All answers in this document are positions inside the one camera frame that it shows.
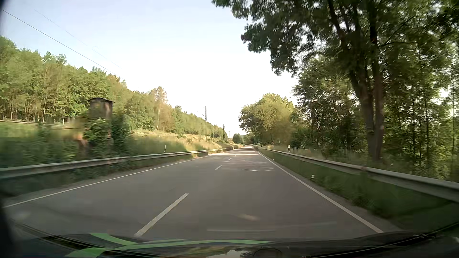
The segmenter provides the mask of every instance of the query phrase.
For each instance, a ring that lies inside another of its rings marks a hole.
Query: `tree canopy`
[[[293,130],[290,116],[293,103],[277,94],[267,93],[257,102],[246,105],[239,116],[240,127],[263,143],[285,143]]]
[[[213,3],[247,20],[242,41],[269,51],[276,74],[298,78],[298,105],[283,120],[260,120],[258,102],[241,110],[241,127],[260,142],[343,160],[353,153],[379,167],[459,180],[457,1]],[[292,133],[271,140],[271,128]]]
[[[437,84],[452,54],[458,16],[445,0],[213,0],[249,23],[241,36],[254,52],[270,51],[276,74],[302,72],[324,56],[345,76],[360,104],[367,152],[382,155],[388,97]],[[425,91],[425,98],[434,92]]]
[[[0,114],[3,118],[60,122],[88,108],[87,100],[114,101],[113,112],[124,113],[132,130],[163,130],[178,134],[227,135],[204,119],[168,103],[162,86],[132,91],[120,78],[93,67],[88,71],[67,63],[63,54],[18,49],[0,37]]]
[[[242,139],[240,134],[234,134],[233,135],[233,142],[234,143],[244,143],[244,140]]]

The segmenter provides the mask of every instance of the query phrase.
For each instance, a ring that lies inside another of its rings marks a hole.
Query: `overhead power line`
[[[76,40],[78,40],[79,42],[83,43],[83,45],[89,47],[86,43],[84,43],[83,41],[81,41],[79,38],[73,36],[70,32],[68,32],[66,29],[62,28],[61,26],[59,26],[59,24],[55,23],[54,21],[52,21],[51,19],[49,19],[48,17],[46,17],[43,13],[37,11],[36,9],[34,9],[37,13],[39,13],[41,16],[45,17],[48,21],[54,23],[54,25],[58,26],[59,28],[61,28],[62,30],[64,30],[65,32],[67,32],[70,36],[74,37]],[[95,51],[93,48],[91,48],[92,51],[96,52],[98,55],[100,55],[101,57],[105,58],[105,60],[109,61],[110,63],[116,65],[119,67],[119,65],[115,64],[114,62],[112,62],[111,60],[109,60],[108,58],[106,58],[105,56],[103,56],[101,53]]]
[[[53,37],[49,36],[48,34],[44,33],[43,31],[41,31],[41,30],[39,30],[39,29],[35,28],[34,26],[32,26],[32,25],[28,24],[27,22],[25,22],[25,21],[23,21],[23,20],[19,19],[18,17],[16,17],[16,16],[14,16],[14,15],[10,14],[9,12],[7,12],[7,11],[5,11],[5,10],[3,10],[3,9],[1,9],[1,10],[2,10],[2,11],[4,11],[5,13],[9,14],[10,16],[12,16],[12,17],[16,18],[17,20],[19,20],[19,21],[23,22],[24,24],[28,25],[29,27],[33,28],[34,30],[36,30],[36,31],[38,31],[38,32],[40,32],[40,33],[42,33],[42,34],[43,34],[43,35],[45,35],[46,37],[48,37],[48,38],[50,38],[50,39],[54,40],[55,42],[57,42],[57,43],[61,44],[62,46],[65,46],[66,48],[68,48],[68,49],[72,50],[73,52],[75,52],[75,53],[79,54],[80,56],[82,56],[82,57],[84,57],[84,58],[88,59],[89,61],[93,62],[94,64],[96,64],[96,65],[98,65],[98,66],[100,66],[101,68],[103,68],[103,69],[105,69],[105,70],[109,71],[109,72],[110,72],[110,73],[112,73],[112,74],[115,74],[114,72],[112,72],[112,71],[108,70],[107,68],[105,68],[105,67],[103,67],[102,65],[98,64],[97,62],[95,62],[95,61],[93,61],[93,60],[89,59],[89,58],[88,58],[88,57],[86,57],[85,55],[83,55],[83,54],[79,53],[78,51],[74,50],[73,48],[71,48],[71,47],[69,47],[69,46],[65,45],[64,43],[62,43],[62,42],[60,42],[60,41],[56,40],[55,38],[53,38]]]

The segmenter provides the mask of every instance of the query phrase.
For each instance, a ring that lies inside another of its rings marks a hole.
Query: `metal guardrail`
[[[0,122],[38,124],[35,122],[27,122],[27,121],[21,121],[21,120],[3,120],[3,119],[0,119]],[[50,125],[61,126],[61,127],[64,126],[63,124],[56,124],[56,123],[51,123]]]
[[[53,173],[53,172],[63,171],[63,170],[109,165],[109,164],[115,164],[115,163],[121,163],[121,162],[127,162],[127,161],[139,161],[139,160],[153,159],[153,158],[184,156],[184,155],[209,153],[213,151],[225,151],[225,150],[232,150],[232,149],[233,148],[231,147],[231,148],[212,149],[212,150],[203,150],[203,151],[183,151],[183,152],[147,154],[147,155],[137,155],[137,156],[110,157],[110,158],[39,164],[39,165],[30,165],[30,166],[21,166],[21,167],[0,168],[0,179],[19,178],[19,177],[25,177],[25,176],[31,176],[31,175],[37,175],[37,174]]]
[[[324,160],[320,158],[307,157],[284,151],[276,151],[265,148],[263,148],[263,150],[276,152],[284,156],[288,156],[294,159],[316,164],[319,166],[339,170],[349,174],[358,175],[361,173],[366,173],[369,178],[379,182],[397,185],[403,188],[411,189],[428,195],[440,197],[454,202],[459,202],[459,183],[393,172],[378,168],[369,168],[359,165]]]

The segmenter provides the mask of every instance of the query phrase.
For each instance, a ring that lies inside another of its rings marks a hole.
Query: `asphalt road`
[[[146,169],[19,196],[6,211],[51,234],[149,240],[348,239],[397,230],[252,146]]]

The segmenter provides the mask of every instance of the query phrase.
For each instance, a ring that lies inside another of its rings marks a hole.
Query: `utility pole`
[[[203,107],[206,109],[205,113],[204,113],[204,120],[207,122],[207,106]],[[204,133],[204,140],[207,141],[207,123],[206,123],[206,132]]]

